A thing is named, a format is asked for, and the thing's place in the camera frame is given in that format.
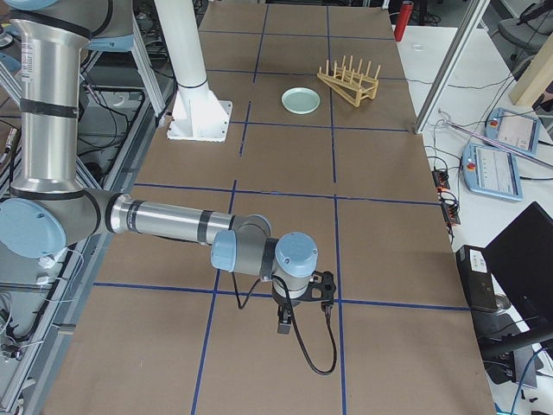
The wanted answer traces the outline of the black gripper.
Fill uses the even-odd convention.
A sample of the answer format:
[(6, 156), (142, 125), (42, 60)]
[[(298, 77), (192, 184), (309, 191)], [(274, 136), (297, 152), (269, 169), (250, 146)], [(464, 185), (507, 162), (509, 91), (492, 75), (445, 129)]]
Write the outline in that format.
[(277, 333), (279, 335), (287, 335), (289, 333), (289, 324), (292, 323), (292, 310), (299, 304), (299, 301), (295, 299), (288, 301), (286, 297), (280, 295), (276, 290), (272, 291), (272, 297), (278, 305)]

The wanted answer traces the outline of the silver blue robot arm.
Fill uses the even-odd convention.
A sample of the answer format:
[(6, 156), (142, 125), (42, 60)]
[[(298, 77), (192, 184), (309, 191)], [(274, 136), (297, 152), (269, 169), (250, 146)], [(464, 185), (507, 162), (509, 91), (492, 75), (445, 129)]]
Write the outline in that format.
[(213, 267), (271, 282), (279, 331), (296, 331), (294, 308), (312, 297), (318, 257), (308, 235), (274, 239), (260, 215), (139, 201), (77, 182), (80, 54), (132, 48), (131, 2), (13, 1), (10, 9), (22, 40), (22, 171), (1, 205), (1, 241), (27, 258), (55, 254), (97, 233), (209, 246)]

